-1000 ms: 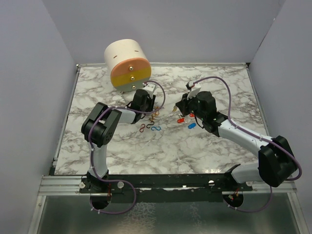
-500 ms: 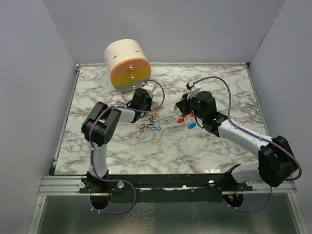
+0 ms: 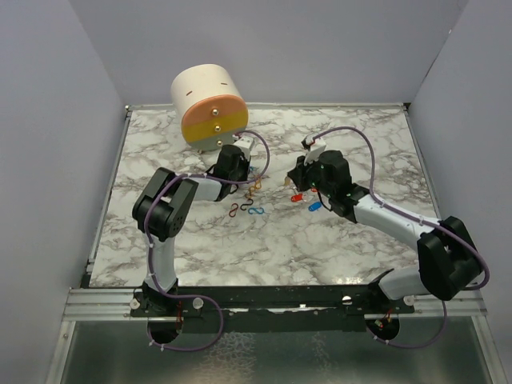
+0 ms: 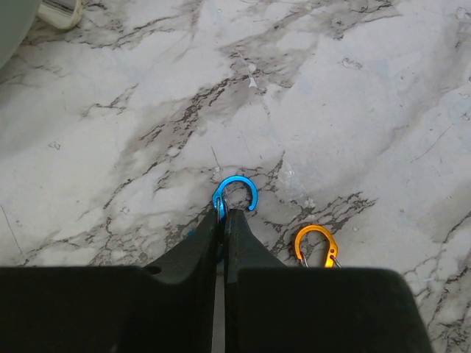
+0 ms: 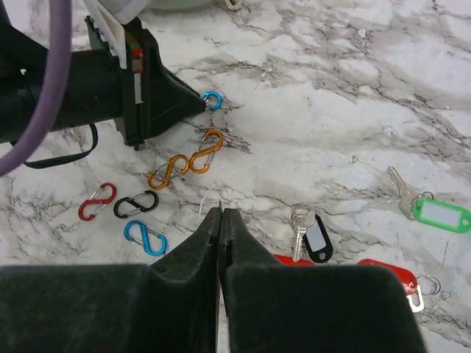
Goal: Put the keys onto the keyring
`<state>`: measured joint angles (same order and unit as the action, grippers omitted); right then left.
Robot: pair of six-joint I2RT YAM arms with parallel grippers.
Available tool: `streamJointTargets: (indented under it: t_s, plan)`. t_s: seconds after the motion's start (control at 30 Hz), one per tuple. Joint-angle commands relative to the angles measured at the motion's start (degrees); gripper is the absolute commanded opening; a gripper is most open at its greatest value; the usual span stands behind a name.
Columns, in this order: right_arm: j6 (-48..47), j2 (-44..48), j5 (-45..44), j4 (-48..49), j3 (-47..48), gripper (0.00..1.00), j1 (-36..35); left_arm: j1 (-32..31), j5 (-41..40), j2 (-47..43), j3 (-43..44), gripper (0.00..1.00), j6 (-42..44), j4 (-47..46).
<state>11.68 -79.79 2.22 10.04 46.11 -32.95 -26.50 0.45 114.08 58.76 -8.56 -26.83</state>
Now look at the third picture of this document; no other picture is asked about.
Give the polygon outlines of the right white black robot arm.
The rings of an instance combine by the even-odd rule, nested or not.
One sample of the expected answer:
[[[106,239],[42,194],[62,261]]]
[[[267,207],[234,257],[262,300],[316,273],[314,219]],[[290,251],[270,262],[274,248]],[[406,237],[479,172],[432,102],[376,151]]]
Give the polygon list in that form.
[[[338,150],[327,150],[312,162],[298,157],[287,176],[300,192],[315,188],[337,216],[380,230],[416,251],[418,266],[387,271],[373,280],[367,302],[375,312],[385,313],[412,295],[449,301],[484,271],[460,219],[422,219],[383,202],[353,182],[349,163]]]

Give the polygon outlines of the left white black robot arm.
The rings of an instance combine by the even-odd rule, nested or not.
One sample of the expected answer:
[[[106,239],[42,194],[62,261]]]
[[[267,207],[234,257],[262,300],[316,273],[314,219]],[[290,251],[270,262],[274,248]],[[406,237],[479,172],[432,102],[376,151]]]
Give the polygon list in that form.
[[[132,209],[138,229],[148,239],[147,274],[144,283],[154,290],[149,306],[165,316],[176,308],[171,291],[178,281],[174,268],[174,244],[193,202],[220,202],[233,185],[248,180],[250,148],[224,145],[211,170],[196,176],[179,175],[158,168]]]

